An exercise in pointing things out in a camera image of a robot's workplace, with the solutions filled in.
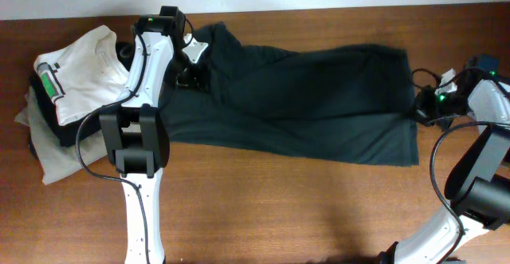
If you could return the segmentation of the dark green t-shirt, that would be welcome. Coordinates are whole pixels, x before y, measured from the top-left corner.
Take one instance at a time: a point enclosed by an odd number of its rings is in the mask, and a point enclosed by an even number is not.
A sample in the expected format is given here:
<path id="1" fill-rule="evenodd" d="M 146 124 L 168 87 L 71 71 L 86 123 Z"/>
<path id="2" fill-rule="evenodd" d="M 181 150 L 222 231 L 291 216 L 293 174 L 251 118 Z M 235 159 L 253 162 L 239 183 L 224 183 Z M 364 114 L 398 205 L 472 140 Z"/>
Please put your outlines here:
<path id="1" fill-rule="evenodd" d="M 203 89 L 164 90 L 173 142 L 352 164 L 418 164 L 406 51 L 347 45 L 299 53 L 244 45 L 224 23 L 196 30 L 207 44 Z"/>

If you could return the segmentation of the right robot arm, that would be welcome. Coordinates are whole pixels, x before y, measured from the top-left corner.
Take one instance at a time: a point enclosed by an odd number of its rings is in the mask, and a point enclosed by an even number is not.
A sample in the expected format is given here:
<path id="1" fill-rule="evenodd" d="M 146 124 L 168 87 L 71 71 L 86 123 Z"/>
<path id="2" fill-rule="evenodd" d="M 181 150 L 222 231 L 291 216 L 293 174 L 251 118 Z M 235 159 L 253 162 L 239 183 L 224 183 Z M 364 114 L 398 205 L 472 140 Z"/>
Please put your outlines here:
<path id="1" fill-rule="evenodd" d="M 417 232 L 381 252 L 377 263 L 448 263 L 468 241 L 509 223 L 509 180 L 496 173 L 509 151 L 509 84 L 492 70 L 470 70 L 480 76 L 467 98 L 473 121 L 445 130 L 430 155 L 430 181 L 441 207 Z M 439 189 L 437 152 L 447 136 L 470 127 L 481 133 Z"/>

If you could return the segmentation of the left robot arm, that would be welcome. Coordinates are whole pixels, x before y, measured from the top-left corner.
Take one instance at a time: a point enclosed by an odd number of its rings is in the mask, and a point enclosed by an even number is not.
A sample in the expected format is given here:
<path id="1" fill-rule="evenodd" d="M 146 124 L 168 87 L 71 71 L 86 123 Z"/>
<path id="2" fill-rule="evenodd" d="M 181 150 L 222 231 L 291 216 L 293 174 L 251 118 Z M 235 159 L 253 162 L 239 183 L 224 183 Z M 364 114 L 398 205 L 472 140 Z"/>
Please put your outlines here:
<path id="1" fill-rule="evenodd" d="M 160 116 L 164 87 L 202 90 L 197 62 L 207 45 L 185 32 L 184 17 L 142 16 L 133 27 L 130 75 L 115 104 L 99 120 L 109 160 L 121 183 L 127 216 L 126 263 L 164 263 L 159 190 L 170 155 Z"/>

